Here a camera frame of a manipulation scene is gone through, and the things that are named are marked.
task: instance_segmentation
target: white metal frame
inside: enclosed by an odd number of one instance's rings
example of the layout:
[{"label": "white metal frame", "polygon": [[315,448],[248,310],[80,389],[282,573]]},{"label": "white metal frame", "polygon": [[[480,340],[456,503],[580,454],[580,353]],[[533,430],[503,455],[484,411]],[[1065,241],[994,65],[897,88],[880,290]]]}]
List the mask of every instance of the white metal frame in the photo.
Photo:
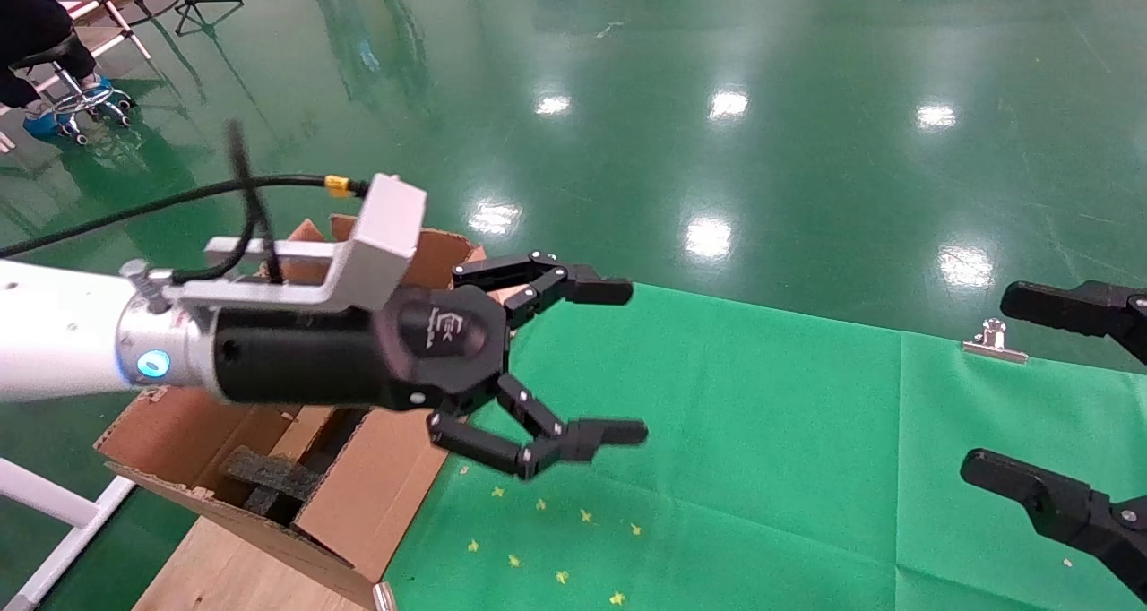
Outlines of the white metal frame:
[{"label": "white metal frame", "polygon": [[[118,24],[118,26],[120,28],[118,36],[114,37],[114,39],[108,40],[108,42],[101,44],[99,45],[99,47],[93,48],[92,50],[93,57],[99,57],[100,55],[103,55],[104,53],[110,50],[111,47],[115,47],[116,45],[124,42],[124,40],[130,39],[132,40],[132,44],[135,44],[135,48],[139,48],[140,53],[142,53],[145,60],[151,60],[150,53],[148,53],[147,48],[143,47],[143,42],[140,42],[139,36],[135,36],[135,31],[132,31],[132,28],[128,26],[127,22],[124,19],[124,16],[119,15],[118,8],[116,8],[115,3],[111,3],[111,0],[58,0],[58,2],[83,2],[81,6],[75,8],[75,10],[69,11],[69,15],[71,15],[72,19],[83,18],[84,15],[91,14],[92,10],[96,10],[96,8],[103,7],[104,10],[108,11],[110,18],[114,19],[115,23]],[[55,73],[53,73],[53,76],[50,76],[49,79],[41,81],[41,84],[34,84],[33,87],[36,88],[36,92],[42,93],[45,92],[45,89],[52,87],[52,85],[57,84],[57,81],[60,81],[60,76],[55,76]],[[0,117],[5,116],[5,113],[10,112],[10,110],[11,108],[7,108],[7,105],[0,104]],[[7,134],[0,131],[0,154],[8,154],[15,149],[16,149],[15,142],[13,142],[11,139],[7,136]]]},{"label": "white metal frame", "polygon": [[31,611],[39,606],[52,587],[127,498],[132,485],[134,484],[131,480],[115,477],[103,489],[103,494],[92,502],[11,461],[0,459],[0,496],[29,506],[72,526],[71,532],[44,561],[16,597],[5,605],[3,611]]}]

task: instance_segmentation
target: black robotic gripper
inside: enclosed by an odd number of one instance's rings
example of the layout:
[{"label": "black robotic gripper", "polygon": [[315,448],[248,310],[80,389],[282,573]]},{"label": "black robotic gripper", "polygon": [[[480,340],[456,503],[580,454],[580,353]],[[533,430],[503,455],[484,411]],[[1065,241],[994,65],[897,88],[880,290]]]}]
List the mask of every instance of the black robotic gripper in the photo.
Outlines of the black robotic gripper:
[{"label": "black robotic gripper", "polygon": [[[1109,336],[1147,365],[1147,291],[1085,281],[1076,289],[1016,281],[1000,311],[1053,329]],[[1036,532],[1098,558],[1147,603],[1147,496],[1113,503],[1106,493],[985,449],[968,453],[960,476],[1020,503]]]},{"label": "black robotic gripper", "polygon": [[[603,280],[544,252],[459,265],[453,280],[454,289],[403,285],[377,313],[221,310],[214,337],[220,391],[245,404],[430,409],[435,445],[522,479],[557,461],[591,461],[601,446],[643,442],[641,421],[557,418],[509,371],[512,330],[561,299],[625,305],[630,281]],[[505,305],[487,293],[517,285]],[[466,422],[492,400],[532,441],[521,445]]]}]

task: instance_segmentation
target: yellow cable connector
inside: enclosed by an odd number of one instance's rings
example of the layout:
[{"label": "yellow cable connector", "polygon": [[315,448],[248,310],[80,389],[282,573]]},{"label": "yellow cable connector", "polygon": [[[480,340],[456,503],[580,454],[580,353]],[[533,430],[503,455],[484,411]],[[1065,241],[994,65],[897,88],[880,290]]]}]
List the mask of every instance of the yellow cable connector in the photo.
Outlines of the yellow cable connector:
[{"label": "yellow cable connector", "polygon": [[322,183],[327,186],[327,190],[334,198],[349,198],[353,195],[351,179],[345,178],[345,175],[327,174],[327,179]]}]

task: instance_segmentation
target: blue indicator light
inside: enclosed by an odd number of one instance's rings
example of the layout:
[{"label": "blue indicator light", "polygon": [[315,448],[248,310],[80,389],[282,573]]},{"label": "blue indicator light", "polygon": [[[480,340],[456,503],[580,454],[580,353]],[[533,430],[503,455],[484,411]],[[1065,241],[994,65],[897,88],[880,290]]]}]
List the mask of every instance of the blue indicator light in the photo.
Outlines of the blue indicator light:
[{"label": "blue indicator light", "polygon": [[166,351],[148,351],[135,361],[135,369],[139,369],[140,374],[147,375],[148,378],[163,378],[171,369],[171,357],[167,355]]}]

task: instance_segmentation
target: metal binder clip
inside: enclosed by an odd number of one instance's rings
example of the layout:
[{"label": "metal binder clip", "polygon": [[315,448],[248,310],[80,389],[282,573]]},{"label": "metal binder clip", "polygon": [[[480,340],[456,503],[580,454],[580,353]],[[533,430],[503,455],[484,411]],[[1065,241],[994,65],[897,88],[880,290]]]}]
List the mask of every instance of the metal binder clip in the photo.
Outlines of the metal binder clip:
[{"label": "metal binder clip", "polygon": [[1004,346],[1005,330],[1007,330],[1007,324],[1004,324],[999,318],[988,318],[984,321],[984,332],[976,334],[972,340],[963,342],[963,351],[993,359],[1006,359],[1008,362],[1027,363],[1028,354]]}]

